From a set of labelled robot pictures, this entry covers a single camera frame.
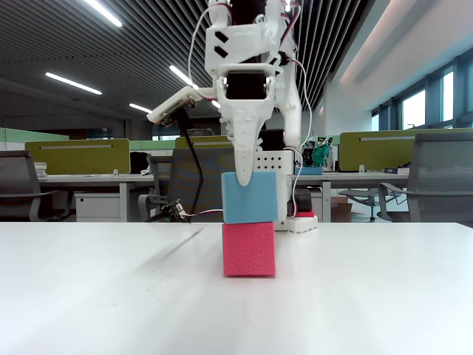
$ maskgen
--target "sponge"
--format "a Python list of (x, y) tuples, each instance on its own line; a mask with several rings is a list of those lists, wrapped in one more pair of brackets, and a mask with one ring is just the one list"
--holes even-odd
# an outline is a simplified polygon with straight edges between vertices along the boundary
[(247, 186), (241, 186), (236, 176), (235, 172), (222, 174), (225, 223), (262, 223), (278, 220), (276, 172), (253, 172)]
[(225, 276), (275, 276), (274, 223), (223, 224)]

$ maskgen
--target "fluorescent light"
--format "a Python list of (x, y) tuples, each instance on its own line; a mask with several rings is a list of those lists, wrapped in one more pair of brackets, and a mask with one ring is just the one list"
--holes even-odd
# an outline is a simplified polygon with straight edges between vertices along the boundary
[(101, 13), (107, 20), (112, 22), (115, 26), (121, 27), (122, 24), (117, 20), (116, 17), (114, 17), (111, 13), (109, 13), (105, 8), (103, 8), (102, 5), (100, 5), (96, 0), (85, 0), (87, 1), (90, 6), (92, 6), (94, 9), (96, 9), (99, 13)]
[(55, 74), (51, 74), (50, 72), (47, 72), (46, 76), (49, 76), (50, 78), (62, 81), (63, 83), (73, 85), (74, 87), (78, 87), (82, 90), (90, 91), (90, 92), (93, 92), (94, 94), (97, 94), (97, 95), (102, 95), (102, 93), (100, 91), (96, 90), (96, 89), (93, 89), (91, 87), (86, 87), (85, 85), (82, 85), (82, 84), (75, 83), (74, 81), (62, 78), (61, 76), (57, 76)]
[(145, 107), (141, 107), (135, 104), (130, 104), (130, 107), (133, 107), (134, 109), (140, 109), (141, 111), (144, 111), (146, 113), (151, 113), (152, 111), (150, 109), (147, 109)]
[(192, 85), (195, 90), (198, 90), (199, 87), (196, 84), (193, 84), (191, 79), (183, 74), (180, 70), (178, 70), (174, 65), (170, 65), (169, 69), (172, 70), (174, 74), (176, 74), (179, 78), (181, 78), (187, 85)]

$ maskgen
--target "ceiling slats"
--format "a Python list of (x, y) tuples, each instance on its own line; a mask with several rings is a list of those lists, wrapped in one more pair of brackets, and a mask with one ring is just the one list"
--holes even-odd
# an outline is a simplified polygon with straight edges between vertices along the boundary
[[(186, 74), (191, 35), (207, 1), (98, 1), (116, 15), (122, 27), (108, 23), (84, 0), (0, 1), (0, 78), (144, 118), (129, 103), (153, 109), (185, 85), (169, 65)], [(315, 108), (367, 0), (298, 1), (302, 12), (293, 35)], [(200, 87), (211, 85), (204, 69), (209, 24), (207, 15), (191, 59), (192, 77)], [(99, 89), (103, 95), (55, 82), (45, 72)], [(302, 72), (298, 70), (297, 75), (302, 95)], [(191, 115), (210, 118), (219, 113), (210, 102), (202, 102)]]

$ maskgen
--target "gray office chair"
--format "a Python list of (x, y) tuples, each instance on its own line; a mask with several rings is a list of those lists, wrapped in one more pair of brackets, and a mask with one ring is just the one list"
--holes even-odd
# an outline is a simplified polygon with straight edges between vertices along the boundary
[(0, 221), (60, 220), (69, 215), (73, 193), (63, 213), (52, 213), (52, 194), (41, 192), (35, 164), (26, 150), (0, 152)]
[(346, 196), (350, 200), (361, 203), (362, 205), (369, 206), (371, 208), (370, 222), (372, 223), (375, 221), (375, 207), (379, 206), (379, 202), (375, 200), (375, 197), (378, 196), (377, 189), (368, 189), (367, 191), (348, 189), (341, 191), (338, 194)]
[[(195, 212), (222, 208), (222, 181), (224, 172), (235, 171), (233, 148), (196, 149), (203, 172), (203, 186)], [(190, 213), (199, 174), (189, 149), (175, 149), (171, 159), (171, 171), (167, 196), (141, 195), (138, 201), (142, 220), (147, 220), (153, 206), (160, 208), (167, 201), (180, 199), (185, 211)], [(222, 222), (222, 213), (202, 214), (192, 218), (193, 222)]]
[[(388, 212), (389, 191), (407, 196), (409, 212)], [(473, 223), (473, 133), (418, 133), (407, 191), (379, 186), (379, 215), (392, 222)]]
[(143, 210), (141, 209), (140, 203), (140, 216), (142, 220), (149, 218), (149, 212), (152, 209), (160, 209), (162, 205), (168, 203), (167, 194), (169, 187), (169, 175), (171, 172), (172, 157), (155, 157), (151, 154), (146, 156), (149, 164), (149, 168), (153, 173), (154, 178), (154, 195), (142, 195), (149, 196), (149, 198), (143, 197)]

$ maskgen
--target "red object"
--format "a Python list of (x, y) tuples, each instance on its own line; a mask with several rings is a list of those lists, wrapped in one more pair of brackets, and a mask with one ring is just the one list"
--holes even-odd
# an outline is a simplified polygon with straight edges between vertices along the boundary
[(223, 224), (225, 276), (275, 276), (274, 223)]
[(310, 217), (310, 218), (313, 218), (315, 216), (316, 216), (316, 214), (313, 213), (312, 211), (310, 211), (310, 212), (297, 212), (296, 213), (296, 217)]

